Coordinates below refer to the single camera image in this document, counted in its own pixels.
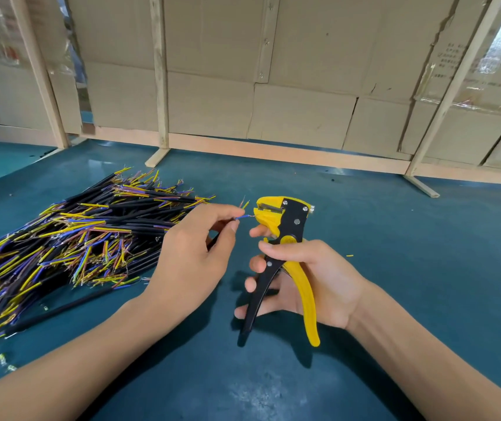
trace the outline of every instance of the metal terminal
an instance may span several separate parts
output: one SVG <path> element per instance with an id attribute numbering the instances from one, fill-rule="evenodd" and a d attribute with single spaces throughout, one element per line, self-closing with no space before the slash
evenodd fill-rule
<path id="1" fill-rule="evenodd" d="M 2 353 L 0 354 L 0 365 L 2 367 L 6 367 L 7 366 L 7 358 Z"/>

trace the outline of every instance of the wire scrap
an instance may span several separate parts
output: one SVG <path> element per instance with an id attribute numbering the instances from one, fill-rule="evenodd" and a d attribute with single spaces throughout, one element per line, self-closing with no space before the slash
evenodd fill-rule
<path id="1" fill-rule="evenodd" d="M 52 204 L 0 238 L 0 338 L 30 305 L 71 284 L 121 289 L 157 265 L 164 234 L 199 204 L 158 182 L 159 171 L 124 178 L 124 168 Z"/>

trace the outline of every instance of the person's right hand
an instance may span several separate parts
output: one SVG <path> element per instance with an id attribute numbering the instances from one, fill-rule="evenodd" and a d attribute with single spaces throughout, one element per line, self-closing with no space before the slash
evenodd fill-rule
<path id="1" fill-rule="evenodd" d="M 270 231 L 263 225 L 251 229 L 250 235 L 271 237 Z M 370 283 L 350 263 L 319 240 L 303 240 L 298 244 L 282 245 L 271 245 L 261 241 L 258 247 L 264 254 L 278 260 L 301 262 L 301 267 L 313 289 L 317 321 L 338 328 L 347 327 L 364 289 Z M 250 260 L 250 268 L 257 273 L 263 272 L 266 269 L 264 257 L 254 256 Z M 245 288 L 248 292 L 253 292 L 256 289 L 256 280 L 252 277 L 247 278 Z M 303 314 L 301 296 L 293 279 L 287 273 L 281 270 L 270 288 L 279 292 L 277 295 L 264 298 L 258 311 L 259 316 L 277 310 Z M 246 314 L 246 305 L 235 309 L 235 317 L 238 319 L 243 319 Z"/>

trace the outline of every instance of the wooden post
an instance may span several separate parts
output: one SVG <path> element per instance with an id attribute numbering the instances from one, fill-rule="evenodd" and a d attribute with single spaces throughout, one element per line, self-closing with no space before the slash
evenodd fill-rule
<path id="1" fill-rule="evenodd" d="M 27 2 L 26 0 L 10 1 L 13 11 L 15 12 L 16 23 L 19 26 L 30 65 L 32 66 L 32 72 L 34 73 L 36 84 L 38 85 L 38 90 L 40 91 L 42 102 L 44 103 L 44 109 L 48 115 L 48 121 L 50 122 L 55 144 L 60 149 L 68 148 L 69 141 L 67 139 L 67 134 L 65 134 L 64 125 L 61 122 L 56 96 L 54 96 L 53 93 L 50 77 L 48 77 L 48 69 L 46 68 L 44 57 L 42 56 L 36 34 L 34 33 Z"/>
<path id="2" fill-rule="evenodd" d="M 159 123 L 159 150 L 145 164 L 155 167 L 169 153 L 169 97 L 167 93 L 167 56 L 164 41 L 163 0 L 149 0 L 153 32 L 153 58 L 157 87 L 157 121 Z"/>
<path id="3" fill-rule="evenodd" d="M 500 8 L 501 0 L 492 0 L 490 5 L 488 5 L 486 13 L 480 21 L 469 47 L 466 49 L 462 61 L 459 64 L 457 71 L 447 87 L 447 91 L 445 92 L 443 99 L 441 100 L 441 103 L 439 104 L 439 107 L 429 124 L 428 130 L 426 131 L 424 138 L 420 142 L 420 145 L 418 146 L 418 149 L 416 150 L 416 153 L 406 170 L 405 178 L 432 198 L 437 198 L 439 194 L 414 177 L 416 167 L 422 162 L 424 156 L 428 152 L 431 142 L 439 131 L 439 127 L 443 123 L 443 119 L 445 118 L 447 111 L 449 111 L 449 108 L 453 104 L 453 100 L 461 88 L 463 80 L 468 74 L 480 46 L 482 45 L 488 32 L 490 32 L 490 28 L 492 28 L 492 24 L 494 23 Z"/>

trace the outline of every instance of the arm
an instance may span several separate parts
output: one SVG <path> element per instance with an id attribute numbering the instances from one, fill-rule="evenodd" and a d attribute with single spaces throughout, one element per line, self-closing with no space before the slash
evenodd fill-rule
<path id="1" fill-rule="evenodd" d="M 250 233 L 269 234 L 264 226 Z M 271 257 L 301 261 L 313 288 L 318 322 L 348 330 L 424 417 L 446 421 L 501 419 L 501 389 L 324 242 L 274 246 L 260 242 L 259 247 Z M 262 272 L 266 263 L 256 256 L 250 268 Z M 248 278 L 245 287 L 254 291 L 254 278 Z M 281 273 L 272 287 L 279 293 L 264 299 L 259 315 L 274 310 L 303 313 L 299 292 L 287 274 Z M 235 309 L 237 318 L 244 318 L 245 313 L 246 306 Z"/>
<path id="2" fill-rule="evenodd" d="M 166 234 L 149 285 L 95 329 L 0 379 L 0 419 L 76 419 L 132 361 L 211 294 L 244 211 L 202 205 Z M 208 252 L 211 228 L 222 228 Z"/>

